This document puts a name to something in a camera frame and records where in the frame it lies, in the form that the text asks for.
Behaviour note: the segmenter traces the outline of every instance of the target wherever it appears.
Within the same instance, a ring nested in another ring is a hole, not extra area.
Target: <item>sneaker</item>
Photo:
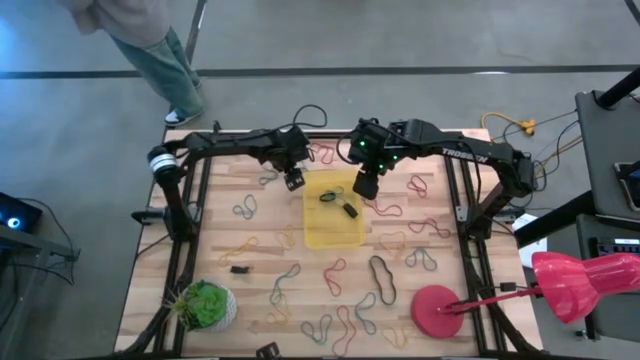
[[[179,117],[178,114],[176,114],[175,111],[172,111],[169,113],[169,115],[167,115],[167,117],[164,118],[164,123],[168,126],[168,127],[178,127],[178,126],[182,126],[186,123],[188,123],[189,121],[197,118],[198,116],[202,115],[204,111],[200,111],[198,114],[195,114],[193,116],[189,116],[186,118],[182,118]]]

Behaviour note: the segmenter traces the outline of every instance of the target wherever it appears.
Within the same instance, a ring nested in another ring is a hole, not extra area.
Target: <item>red lamp base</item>
[[[459,301],[458,296],[444,286],[427,286],[413,296],[411,317],[423,333],[434,338],[449,338],[460,331],[464,315],[442,314],[438,309]]]

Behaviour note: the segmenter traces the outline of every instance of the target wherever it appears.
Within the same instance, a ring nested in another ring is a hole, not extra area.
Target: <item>plant pot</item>
[[[227,291],[227,313],[224,316],[224,318],[220,321],[218,321],[217,323],[208,326],[206,328],[200,328],[200,329],[193,329],[192,331],[197,331],[197,332],[220,332],[220,331],[224,331],[227,328],[229,328],[232,324],[233,321],[236,319],[236,315],[238,314],[238,302],[236,301],[236,297],[233,296],[233,293],[231,292],[231,290],[229,290],[229,288],[222,286],[222,285],[216,285],[210,282],[206,282],[207,284],[210,285],[214,285],[217,286],[221,289],[224,289]]]

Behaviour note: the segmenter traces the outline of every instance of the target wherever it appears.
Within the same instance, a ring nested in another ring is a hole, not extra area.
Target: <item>yellow cable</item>
[[[528,135],[528,136],[533,136],[533,134],[535,134],[535,126],[536,126],[536,121],[533,119],[530,120],[514,120],[510,117],[508,117],[507,115],[498,113],[498,112],[488,112],[485,114],[482,114],[482,117],[480,118],[480,125],[482,125],[483,129],[487,128],[487,118],[489,116],[495,116],[495,117],[499,117],[501,119],[504,119],[514,125],[517,125],[520,127],[520,129],[522,129],[522,131]]]

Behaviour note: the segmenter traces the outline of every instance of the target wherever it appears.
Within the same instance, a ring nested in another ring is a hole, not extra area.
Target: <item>red rubber band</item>
[[[435,221],[432,218],[426,218],[423,221],[409,221],[409,223],[407,224],[407,227],[409,228],[409,230],[411,230],[412,232],[419,234],[422,232],[422,230],[424,230],[424,228],[429,225],[432,228],[434,228],[436,230],[436,232],[438,233],[438,236],[440,236],[443,239],[446,239],[448,237],[451,236],[451,231],[449,229],[441,229],[438,227],[438,222]]]
[[[378,207],[378,202],[376,200],[371,200],[371,201],[364,200],[364,205],[372,208],[373,211],[375,211],[376,214],[378,214],[378,216],[400,217],[404,213],[402,211],[402,208],[399,205],[395,205],[395,204],[391,204],[384,209],[380,209]],[[387,211],[389,211],[390,209],[398,209],[398,213],[387,214]]]
[[[347,321],[349,322],[349,325],[351,325],[351,328],[353,329],[353,335],[351,335],[349,340],[347,340],[347,343],[344,346],[344,353],[342,354],[336,353],[336,345],[342,340],[344,340],[347,337],[347,335],[349,335],[349,327],[347,326],[347,323],[344,321],[344,319],[340,317],[340,309],[345,309],[347,311]],[[335,355],[336,357],[343,357],[347,355],[347,352],[349,352],[349,344],[351,344],[351,340],[353,340],[353,338],[356,337],[358,330],[356,329],[355,325],[353,325],[353,323],[351,322],[351,319],[349,318],[348,307],[344,305],[338,306],[338,308],[336,309],[336,314],[338,315],[338,319],[340,319],[340,322],[342,322],[342,325],[344,325],[344,336],[342,336],[340,339],[336,340],[336,342],[333,343],[333,346],[331,347],[331,351],[333,351],[333,355]]]
[[[346,268],[347,268],[347,261],[343,258],[338,258],[338,260],[336,260],[335,264],[333,264],[332,267],[326,268],[323,272],[324,281],[327,283],[327,286],[329,287],[329,291],[331,292],[331,295],[333,295],[334,297],[338,297],[340,296],[340,294],[342,294],[342,287],[340,286],[340,284],[338,284],[337,282],[329,278],[329,272],[342,271]]]
[[[418,196],[421,198],[427,197],[427,183],[418,175],[411,176],[411,179],[407,183],[407,189],[417,192]]]
[[[322,157],[320,158],[320,162],[325,165],[331,165],[331,163],[333,163],[333,155],[336,153],[336,150],[334,148],[330,146],[314,143],[314,144],[311,144],[311,146],[309,146],[309,149],[314,153],[317,153],[318,156],[320,155],[322,150],[325,150],[324,155],[322,155]]]

